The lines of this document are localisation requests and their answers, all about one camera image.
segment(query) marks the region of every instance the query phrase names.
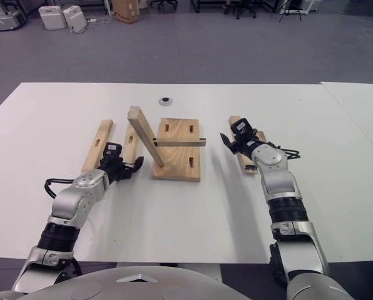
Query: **wooden board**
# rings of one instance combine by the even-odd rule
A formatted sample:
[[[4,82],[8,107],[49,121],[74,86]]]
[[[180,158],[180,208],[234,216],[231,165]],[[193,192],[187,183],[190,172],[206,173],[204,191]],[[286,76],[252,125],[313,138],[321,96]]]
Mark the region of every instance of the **wooden board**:
[[[240,118],[241,118],[240,116],[230,116],[230,119],[228,121],[231,125],[237,122]],[[257,137],[259,138],[259,140],[263,142],[266,141],[263,131],[258,131]],[[257,173],[256,165],[251,159],[249,159],[248,157],[240,153],[238,153],[237,156],[238,156],[239,165],[241,166],[241,170],[243,173],[250,174],[250,175]]]
[[[154,139],[155,145],[158,147],[205,147],[206,139]]]
[[[131,106],[128,111],[128,121],[139,135],[141,141],[149,150],[153,159],[159,166],[165,165],[165,156],[161,148],[155,146],[153,139],[156,138],[151,127],[139,106]]]
[[[128,124],[126,128],[125,141],[123,144],[123,151],[121,156],[124,163],[133,164],[136,157],[136,149],[138,147],[139,135],[137,135],[134,127]]]
[[[158,139],[199,139],[199,120],[162,118]],[[153,179],[200,181],[199,147],[160,147],[165,165],[153,165]]]
[[[89,149],[89,153],[83,164],[82,173],[96,169],[99,164],[99,160],[103,156],[103,150],[105,149],[107,140],[110,135],[111,128],[113,127],[113,120],[102,120],[93,139],[92,146]]]

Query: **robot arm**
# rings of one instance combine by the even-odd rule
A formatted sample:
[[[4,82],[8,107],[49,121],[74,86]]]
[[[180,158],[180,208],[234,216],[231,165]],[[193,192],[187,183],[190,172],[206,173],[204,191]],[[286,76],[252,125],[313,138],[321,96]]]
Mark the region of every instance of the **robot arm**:
[[[93,205],[103,198],[113,181],[130,178],[143,163],[143,157],[139,157],[134,165],[125,164],[120,153],[121,145],[108,143],[98,169],[77,177],[57,196],[47,188],[54,197],[52,212],[38,245],[32,248],[14,283],[13,291],[29,294],[69,279],[65,269],[71,263],[78,265],[73,248]]]
[[[246,119],[231,126],[235,142],[222,134],[224,144],[255,162],[272,219],[276,242],[270,245],[270,264],[276,280],[287,284],[288,299],[352,299],[329,275],[329,267],[313,224],[309,221],[288,158],[297,151],[283,150],[256,137]]]

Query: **white table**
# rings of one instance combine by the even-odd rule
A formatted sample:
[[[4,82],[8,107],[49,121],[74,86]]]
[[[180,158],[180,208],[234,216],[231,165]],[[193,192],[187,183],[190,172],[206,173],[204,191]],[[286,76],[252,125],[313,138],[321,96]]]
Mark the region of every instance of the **white table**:
[[[173,105],[160,106],[163,96]],[[161,117],[200,120],[202,181],[151,180],[141,144],[144,166],[93,208],[77,259],[267,263],[273,239],[260,176],[243,176],[219,135],[239,114],[301,151],[290,170],[327,259],[373,260],[373,143],[322,85],[276,84],[21,84],[0,107],[0,257],[28,255],[51,210],[44,180],[79,174],[102,119],[115,121],[111,140],[122,142],[131,105],[154,130]]]

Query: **wooden plank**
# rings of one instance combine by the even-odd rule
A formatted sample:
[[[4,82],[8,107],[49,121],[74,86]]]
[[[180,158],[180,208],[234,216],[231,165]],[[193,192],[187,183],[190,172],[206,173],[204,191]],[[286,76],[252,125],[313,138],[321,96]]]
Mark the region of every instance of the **wooden plank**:
[[[151,127],[139,106],[131,106],[128,111],[128,121],[139,135],[141,141],[148,149],[157,165],[163,167],[165,165],[165,156],[163,155],[163,151],[155,146],[155,143],[153,142],[155,134],[151,130]]]
[[[92,146],[89,149],[89,153],[83,164],[82,173],[88,172],[95,169],[99,160],[103,155],[103,150],[105,149],[107,140],[110,135],[111,128],[113,127],[113,120],[102,120],[96,133],[95,138],[93,139]]]
[[[124,163],[133,164],[136,158],[136,149],[138,148],[139,135],[137,135],[134,127],[128,124],[126,128],[125,141],[121,156]]]
[[[205,147],[206,139],[173,139],[161,138],[154,139],[155,145],[158,147]]]
[[[162,118],[158,139],[199,139],[199,120]],[[164,167],[153,165],[153,179],[200,181],[199,147],[160,147],[166,157]]]
[[[230,116],[230,119],[228,121],[231,125],[237,122],[240,118],[241,118],[240,116]],[[266,141],[263,131],[258,131],[257,137],[259,138],[259,140],[263,142]],[[250,175],[257,173],[256,165],[251,159],[249,159],[248,157],[240,153],[238,153],[237,156],[238,156],[239,165],[241,166],[241,170],[243,173],[250,174]]]

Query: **black cable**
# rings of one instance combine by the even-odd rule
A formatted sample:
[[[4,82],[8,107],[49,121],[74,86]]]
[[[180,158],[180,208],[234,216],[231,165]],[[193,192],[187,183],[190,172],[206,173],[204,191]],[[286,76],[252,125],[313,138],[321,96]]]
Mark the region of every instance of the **black cable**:
[[[72,258],[71,263],[74,266],[74,274],[77,276],[82,276],[81,266],[79,265],[79,262],[75,259],[75,257]]]
[[[54,199],[56,194],[49,187],[52,183],[71,184],[73,182],[74,179],[49,178],[44,182],[44,190]]]
[[[283,149],[280,146],[278,146],[280,150],[284,151],[285,153],[288,154],[287,159],[297,159],[300,158],[299,151],[296,150],[291,150],[291,149]]]
[[[267,142],[267,144],[272,146],[273,148],[280,149],[280,150],[284,151],[286,154],[288,154],[287,159],[300,158],[299,151],[291,150],[291,149],[284,149],[284,148],[281,148],[281,146],[276,146],[272,142]]]

